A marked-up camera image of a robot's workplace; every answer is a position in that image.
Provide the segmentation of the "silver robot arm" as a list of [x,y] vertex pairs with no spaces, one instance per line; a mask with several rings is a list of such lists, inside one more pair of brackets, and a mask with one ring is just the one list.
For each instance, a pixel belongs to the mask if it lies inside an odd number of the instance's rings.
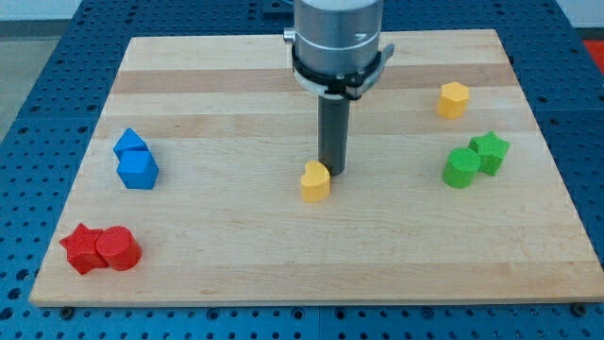
[[392,44],[380,49],[383,0],[294,0],[294,77],[309,92],[330,100],[357,100],[379,80]]

